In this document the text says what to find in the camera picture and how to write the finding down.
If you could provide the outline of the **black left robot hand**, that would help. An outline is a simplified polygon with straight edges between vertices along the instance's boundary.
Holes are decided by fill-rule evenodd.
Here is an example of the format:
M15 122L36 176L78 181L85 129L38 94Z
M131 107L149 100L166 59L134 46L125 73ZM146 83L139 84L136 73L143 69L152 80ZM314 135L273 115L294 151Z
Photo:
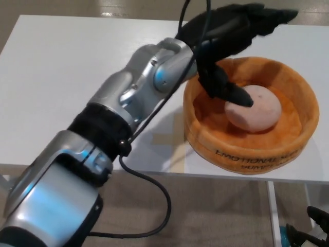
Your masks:
M273 33L298 13L297 9L266 8L261 3L225 5L180 25L176 38L195 53L198 81L209 97L251 107L251 96L231 82L217 62L244 51L253 38Z

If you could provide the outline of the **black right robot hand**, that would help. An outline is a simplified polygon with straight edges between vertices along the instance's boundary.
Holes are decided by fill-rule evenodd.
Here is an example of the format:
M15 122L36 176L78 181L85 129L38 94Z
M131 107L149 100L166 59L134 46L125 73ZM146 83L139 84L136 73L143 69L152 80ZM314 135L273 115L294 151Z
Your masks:
M314 206L307 207L308 216L315 227L308 233L286 224L286 237L290 246L328 246L328 213Z

